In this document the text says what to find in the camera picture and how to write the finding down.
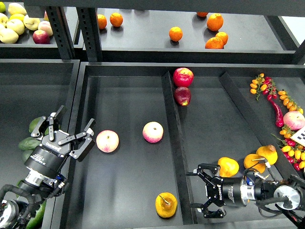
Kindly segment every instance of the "green apple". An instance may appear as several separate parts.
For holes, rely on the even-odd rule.
[[[23,24],[29,30],[33,30],[33,31],[37,30],[39,23],[40,23],[39,18],[30,18],[28,15],[24,16]]]
[[[3,13],[0,13],[0,24],[1,25],[4,25],[4,27],[6,27],[6,22],[9,20],[9,18],[3,14]]]
[[[18,40],[18,34],[12,29],[0,30],[0,41],[5,44],[14,44]]]
[[[14,30],[18,35],[24,33],[24,24],[19,19],[12,19],[6,23],[6,28]]]
[[[0,1],[0,13],[3,13],[6,11],[5,5],[2,1]]]
[[[27,11],[23,6],[21,6],[19,3],[13,2],[9,4],[8,12],[13,15],[16,13],[20,13],[23,15],[27,15]]]

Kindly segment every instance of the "yellow pear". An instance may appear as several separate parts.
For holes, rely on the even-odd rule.
[[[261,146],[256,151],[257,155],[264,156],[270,165],[274,165],[277,161],[277,152],[273,145]]]

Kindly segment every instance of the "yellow apple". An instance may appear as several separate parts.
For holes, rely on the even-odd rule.
[[[142,134],[146,141],[156,143],[162,139],[163,127],[158,122],[150,122],[144,126]]]
[[[105,152],[113,152],[119,145],[119,136],[112,130],[103,130],[96,137],[97,147]]]

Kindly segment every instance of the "yellow cherry tomato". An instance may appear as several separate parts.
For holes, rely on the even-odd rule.
[[[305,153],[301,153],[301,160],[302,160],[302,161],[305,160]]]
[[[285,134],[287,134],[287,131],[286,131],[286,130],[281,130],[281,131],[280,131],[280,135],[285,135]]]
[[[291,137],[291,134],[284,135],[284,138],[290,138],[290,137]]]
[[[283,101],[284,106],[286,106],[288,103],[289,103],[289,99],[285,98],[284,101]]]
[[[257,85],[256,85],[256,84],[254,84],[254,83],[251,83],[251,84],[250,84],[250,87],[252,87],[252,88],[256,89],[256,88],[257,88]]]
[[[286,91],[279,91],[278,94],[279,95],[286,95]]]
[[[300,150],[296,150],[295,151],[295,158],[298,160],[301,158],[301,151]]]
[[[296,110],[296,107],[295,106],[291,106],[290,108],[289,108],[289,111],[295,111]]]
[[[288,155],[289,155],[289,156],[294,156],[294,155],[295,155],[295,151],[292,150],[292,149],[289,150],[289,151],[288,151]]]
[[[263,84],[263,85],[261,86],[261,90],[262,90],[262,91],[266,90],[266,88],[267,88],[267,85],[266,85],[266,84]]]
[[[252,94],[255,94],[255,93],[256,93],[256,90],[255,90],[254,88],[252,88],[252,89],[250,90],[250,92],[251,92]]]
[[[287,103],[287,105],[286,105],[287,109],[289,109],[293,104],[294,104],[293,102]]]
[[[283,151],[283,152],[288,152],[289,150],[291,150],[291,147],[290,147],[290,146],[284,146],[284,147],[282,148],[282,151]]]
[[[305,167],[305,161],[301,161],[300,164],[299,164],[299,167],[304,168]]]
[[[284,100],[284,99],[287,98],[287,97],[288,97],[287,95],[281,95],[281,96],[280,96],[280,99],[281,99],[281,100]]]

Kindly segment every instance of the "apple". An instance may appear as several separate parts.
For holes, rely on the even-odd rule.
[[[44,20],[44,21],[49,21],[49,18],[48,18],[48,15],[47,15],[47,12],[46,12],[46,11],[44,11],[43,20]]]
[[[18,35],[24,33],[24,24],[19,19],[12,19],[6,23],[6,28],[14,30]]]
[[[289,111],[284,115],[284,124],[291,130],[299,130],[305,126],[305,117],[299,111]]]
[[[173,82],[177,87],[189,87],[193,79],[194,74],[188,68],[178,68],[173,73]]]
[[[10,13],[10,15],[14,15],[16,13],[27,15],[27,11],[25,10],[25,8],[16,2],[9,4],[8,12]]]
[[[39,18],[30,18],[28,15],[24,16],[23,24],[29,30],[33,30],[33,31],[37,30],[39,23],[40,23]]]
[[[9,20],[9,18],[4,14],[0,13],[0,24],[6,27],[6,23]]]
[[[33,41],[35,44],[50,44],[50,38],[46,31],[36,30],[33,33]]]
[[[103,130],[96,137],[97,147],[105,152],[113,152],[119,145],[119,136],[112,130]]]
[[[0,41],[5,44],[14,44],[18,40],[18,34],[12,29],[0,30]]]
[[[38,25],[38,29],[46,31],[49,37],[51,37],[53,35],[51,25],[48,21],[40,22],[39,25]]]
[[[190,89],[188,89],[187,87],[178,87],[175,90],[173,97],[177,104],[181,106],[187,106],[188,104],[190,104],[192,95]]]
[[[163,127],[158,122],[150,122],[144,126],[142,134],[146,141],[156,143],[162,139]]]

